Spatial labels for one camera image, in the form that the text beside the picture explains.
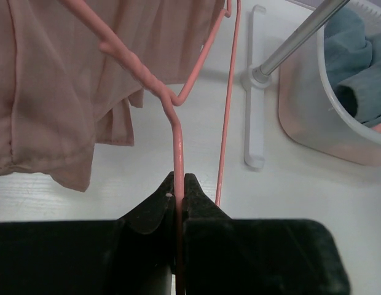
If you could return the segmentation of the dusty pink pleated skirt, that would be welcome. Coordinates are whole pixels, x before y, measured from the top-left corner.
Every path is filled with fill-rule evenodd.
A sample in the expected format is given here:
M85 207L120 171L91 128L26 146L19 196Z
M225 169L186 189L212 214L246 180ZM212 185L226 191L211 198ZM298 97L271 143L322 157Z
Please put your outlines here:
M182 84L223 1L89 1L165 84ZM0 176L44 173L85 191L97 143L134 143L144 89L58 1L0 1Z

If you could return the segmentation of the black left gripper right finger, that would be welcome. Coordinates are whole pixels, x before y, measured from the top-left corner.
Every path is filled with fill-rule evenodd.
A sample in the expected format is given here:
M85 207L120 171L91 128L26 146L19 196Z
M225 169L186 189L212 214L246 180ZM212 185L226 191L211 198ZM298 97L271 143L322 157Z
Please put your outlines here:
M184 178L187 294L350 294L330 231L311 219L233 219Z

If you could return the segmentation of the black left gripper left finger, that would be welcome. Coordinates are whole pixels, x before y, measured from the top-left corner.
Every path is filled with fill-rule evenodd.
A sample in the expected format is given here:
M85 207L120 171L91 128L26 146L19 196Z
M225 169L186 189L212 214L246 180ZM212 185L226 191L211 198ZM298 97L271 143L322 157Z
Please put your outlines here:
M0 222L0 294L170 294L174 175L112 220Z

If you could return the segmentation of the blue denim garment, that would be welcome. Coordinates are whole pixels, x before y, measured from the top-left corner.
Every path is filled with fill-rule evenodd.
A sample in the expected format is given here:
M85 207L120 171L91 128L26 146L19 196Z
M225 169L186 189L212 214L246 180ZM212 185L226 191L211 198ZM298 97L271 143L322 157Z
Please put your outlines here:
M359 123L381 124L381 32L367 35L360 16L348 8L324 27L326 74L338 101Z

